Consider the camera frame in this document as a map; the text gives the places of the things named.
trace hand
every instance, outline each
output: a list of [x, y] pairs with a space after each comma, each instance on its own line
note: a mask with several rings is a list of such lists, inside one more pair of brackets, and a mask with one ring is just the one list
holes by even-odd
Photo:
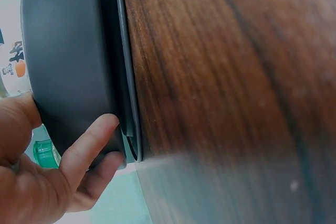
[[[66, 211], [92, 208], [122, 163], [122, 155], [110, 153], [95, 169], [87, 170], [118, 124], [116, 116], [102, 115], [64, 153], [58, 169], [43, 169], [24, 154], [32, 129], [41, 125], [32, 96], [1, 100], [1, 223], [54, 223]], [[19, 159], [15, 174], [10, 167]]]

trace brown wooden table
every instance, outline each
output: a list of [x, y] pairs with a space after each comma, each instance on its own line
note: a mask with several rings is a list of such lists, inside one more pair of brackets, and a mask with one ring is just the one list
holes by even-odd
[[154, 223], [336, 223], [336, 0], [125, 0]]

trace green bottle cap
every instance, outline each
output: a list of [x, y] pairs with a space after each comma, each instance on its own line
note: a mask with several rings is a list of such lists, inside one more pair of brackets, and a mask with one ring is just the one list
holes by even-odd
[[42, 168], [58, 168], [61, 156], [58, 154], [52, 141], [36, 141], [33, 148], [35, 161]]

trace wooden surface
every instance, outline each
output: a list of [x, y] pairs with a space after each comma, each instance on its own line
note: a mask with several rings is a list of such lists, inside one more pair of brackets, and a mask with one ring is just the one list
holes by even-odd
[[154, 223], [336, 222], [336, 0], [125, 0]]

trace bottle label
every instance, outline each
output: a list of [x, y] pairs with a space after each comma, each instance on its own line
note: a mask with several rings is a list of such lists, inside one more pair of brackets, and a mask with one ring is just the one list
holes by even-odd
[[11, 44], [5, 40], [5, 44], [0, 46], [0, 75], [9, 96], [14, 97], [30, 91], [21, 40], [13, 41]]

